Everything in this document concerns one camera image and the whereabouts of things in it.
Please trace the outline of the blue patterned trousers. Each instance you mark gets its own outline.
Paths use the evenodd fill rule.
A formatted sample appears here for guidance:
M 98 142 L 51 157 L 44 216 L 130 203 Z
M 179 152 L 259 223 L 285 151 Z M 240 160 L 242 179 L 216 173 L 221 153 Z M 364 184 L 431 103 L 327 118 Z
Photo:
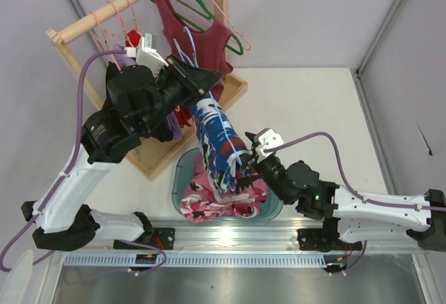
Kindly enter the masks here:
M 230 140 L 233 142 L 238 155 L 248 153 L 244 141 L 234 130 L 226 112 L 217 103 L 222 119 L 226 126 Z M 249 175 L 239 172 L 236 155 L 228 141 L 226 141 L 217 112 L 210 98 L 199 100 L 191 109 L 192 120 L 195 124 L 196 136 L 205 171 L 210 184 L 219 194 L 239 194 L 245 188 L 245 181 Z

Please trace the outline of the light blue wire hanger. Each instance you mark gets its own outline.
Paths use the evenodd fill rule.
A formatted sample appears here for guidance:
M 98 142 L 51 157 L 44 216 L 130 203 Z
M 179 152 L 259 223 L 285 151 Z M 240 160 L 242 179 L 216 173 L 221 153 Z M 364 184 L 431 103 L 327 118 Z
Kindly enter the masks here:
M 180 57 L 181 57 L 182 61 L 185 61 L 187 59 L 187 61 L 190 63 L 191 66 L 194 66 L 194 67 L 198 68 L 199 64 L 198 64 L 198 60 L 197 60 L 197 49 L 196 49 L 196 46 L 195 46 L 195 42 L 194 42 L 192 33 L 190 31 L 190 28 L 188 26 L 184 26 L 183 27 L 183 31 L 188 35 L 188 37 L 190 39 L 190 44 L 191 44 L 191 47 L 192 47 L 192 59 L 186 53 L 184 53 L 184 51 L 182 50 L 182 48 L 179 45 L 178 41 L 174 38 L 174 44 L 176 46 L 176 49 L 180 53 Z M 226 126 L 225 126 L 224 121 L 222 119 L 221 112 L 220 112 L 220 110 L 217 107 L 217 101 L 213 97 L 212 92 L 209 91 L 208 94 L 205 96 L 205 98 L 210 98 L 211 99 L 212 104 L 213 104 L 213 106 L 214 106 L 214 108 L 215 108 L 215 110 L 217 112 L 217 117 L 218 117 L 218 119 L 220 121 L 220 127 L 222 128 L 222 132 L 224 133 L 225 139 L 226 139 L 226 141 L 228 141 L 228 143 L 230 144 L 230 146 L 232 148 L 233 153 L 236 155 L 237 163 L 239 165 L 242 165 L 241 158 L 238 155 L 237 150 L 236 150 L 233 142 L 229 138 Z

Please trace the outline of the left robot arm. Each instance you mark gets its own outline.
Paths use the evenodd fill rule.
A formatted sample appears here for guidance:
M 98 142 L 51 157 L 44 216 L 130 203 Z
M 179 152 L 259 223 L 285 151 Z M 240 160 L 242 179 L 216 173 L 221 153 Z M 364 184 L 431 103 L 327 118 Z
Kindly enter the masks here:
M 24 202 L 22 213 L 36 224 L 32 234 L 38 249 L 71 252 L 92 241 L 114 242 L 116 249 L 152 241 L 155 229 L 139 211 L 128 215 L 102 213 L 86 204 L 87 197 L 142 139 L 179 106 L 205 97 L 222 73 L 192 67 L 167 57 L 154 75 L 148 66 L 134 64 L 106 82 L 102 109 L 80 119 L 72 157 L 54 185 L 38 201 Z

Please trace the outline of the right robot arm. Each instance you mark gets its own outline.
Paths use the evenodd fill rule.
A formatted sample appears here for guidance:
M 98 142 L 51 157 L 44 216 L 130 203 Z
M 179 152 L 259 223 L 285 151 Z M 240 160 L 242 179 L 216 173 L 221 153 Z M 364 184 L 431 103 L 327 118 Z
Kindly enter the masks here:
M 347 185 L 323 181 L 299 160 L 284 167 L 272 154 L 266 158 L 244 154 L 242 168 L 262 179 L 284 205 L 322 223 L 298 231 L 304 248 L 327 252 L 342 244 L 363 246 L 367 241 L 414 241 L 424 249 L 445 251 L 445 195 L 381 195 L 351 192 Z

